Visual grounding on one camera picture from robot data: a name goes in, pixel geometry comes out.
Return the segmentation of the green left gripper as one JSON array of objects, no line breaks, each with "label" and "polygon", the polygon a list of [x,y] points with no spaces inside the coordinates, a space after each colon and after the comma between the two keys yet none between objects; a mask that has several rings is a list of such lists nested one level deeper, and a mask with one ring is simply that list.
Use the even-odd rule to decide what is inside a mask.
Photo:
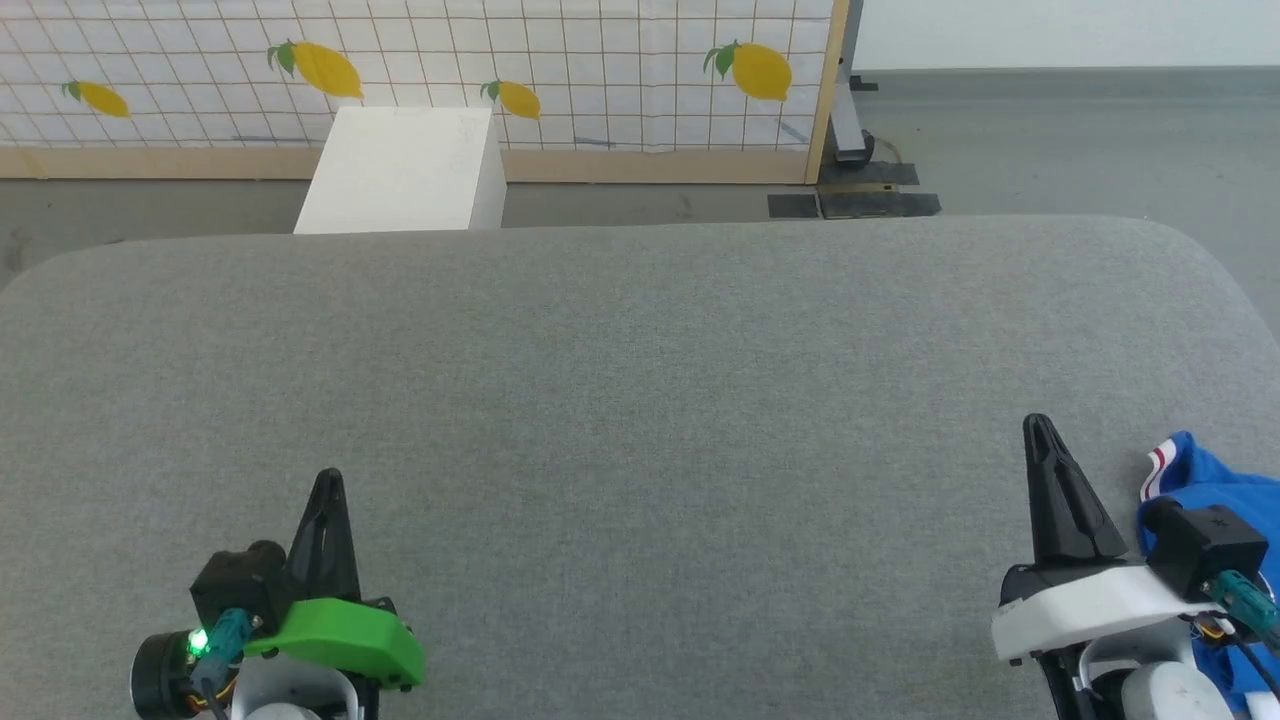
[{"label": "green left gripper", "polygon": [[[329,589],[343,600],[316,598],[328,596],[328,530]],[[292,605],[275,635],[250,641],[247,659],[288,656],[390,689],[425,683],[426,651],[404,620],[388,609],[356,603],[362,598],[357,556],[346,483],[337,468],[316,475],[287,568],[308,600]]]}]

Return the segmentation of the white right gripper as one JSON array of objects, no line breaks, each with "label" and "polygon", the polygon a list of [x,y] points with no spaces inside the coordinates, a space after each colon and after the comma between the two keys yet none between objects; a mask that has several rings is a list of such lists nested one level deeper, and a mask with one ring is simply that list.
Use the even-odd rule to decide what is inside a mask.
[{"label": "white right gripper", "polygon": [[[1112,562],[1128,544],[1085,473],[1042,413],[1021,423],[1036,562]],[[1146,565],[1010,568],[992,616],[1001,661],[1075,650],[1083,664],[1192,659],[1192,620],[1213,605],[1193,603]]]}]

